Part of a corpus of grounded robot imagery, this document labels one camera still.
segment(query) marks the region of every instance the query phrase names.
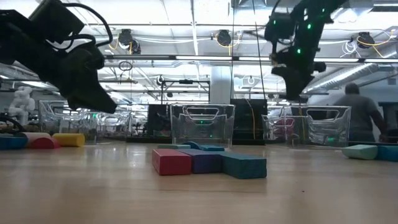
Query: blue foam block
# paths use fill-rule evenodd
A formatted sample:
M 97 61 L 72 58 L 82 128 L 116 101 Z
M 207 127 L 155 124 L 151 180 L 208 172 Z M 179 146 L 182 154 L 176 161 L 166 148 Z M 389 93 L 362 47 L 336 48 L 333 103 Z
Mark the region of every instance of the blue foam block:
M 218 153 L 199 149 L 179 149 L 178 151 L 191 156 L 193 174 L 217 173 L 223 170 L 223 159 Z
M 203 147 L 201 147 L 198 143 L 196 142 L 184 142 L 182 143 L 183 145 L 188 145 L 191 146 L 191 149 L 199 149 L 199 150 L 203 150 Z
M 224 152 L 225 149 L 221 146 L 201 145 L 203 151 L 209 152 Z
M 398 146 L 378 146 L 377 160 L 398 162 Z
M 19 137 L 0 137 L 0 150 L 23 149 L 27 140 Z
M 267 177 L 267 159 L 233 152 L 219 152 L 223 172 L 238 179 Z

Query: pillar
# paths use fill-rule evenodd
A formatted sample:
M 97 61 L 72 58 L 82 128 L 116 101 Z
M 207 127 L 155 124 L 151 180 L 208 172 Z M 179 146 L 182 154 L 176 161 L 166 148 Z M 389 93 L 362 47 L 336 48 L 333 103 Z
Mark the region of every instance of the pillar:
M 231 67 L 214 66 L 211 68 L 210 76 L 210 103 L 229 104 L 233 89 L 231 91 Z

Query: red foam cylinder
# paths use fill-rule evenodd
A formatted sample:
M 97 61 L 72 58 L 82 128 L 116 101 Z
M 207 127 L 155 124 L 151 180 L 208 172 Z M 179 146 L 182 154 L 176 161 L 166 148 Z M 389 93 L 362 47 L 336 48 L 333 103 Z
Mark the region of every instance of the red foam cylinder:
M 37 138 L 31 144 L 31 149 L 58 149 L 60 147 L 55 138 Z
M 191 157 L 175 149 L 153 149 L 152 164 L 159 175 L 191 174 Z

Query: yellow foam cylinder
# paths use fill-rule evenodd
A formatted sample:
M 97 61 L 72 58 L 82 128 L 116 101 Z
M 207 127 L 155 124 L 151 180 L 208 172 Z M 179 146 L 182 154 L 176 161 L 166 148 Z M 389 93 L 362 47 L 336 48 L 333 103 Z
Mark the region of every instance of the yellow foam cylinder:
M 86 142 L 83 134 L 57 133 L 52 137 L 63 147 L 82 147 Z

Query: purple foam block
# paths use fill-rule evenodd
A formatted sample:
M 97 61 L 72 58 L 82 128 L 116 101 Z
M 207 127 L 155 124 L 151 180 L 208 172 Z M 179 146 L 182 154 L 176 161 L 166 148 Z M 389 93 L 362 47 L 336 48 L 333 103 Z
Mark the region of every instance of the purple foam block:
M 198 149 L 179 149 L 192 158 L 193 174 L 209 174 L 222 172 L 223 158 L 215 152 L 206 152 Z

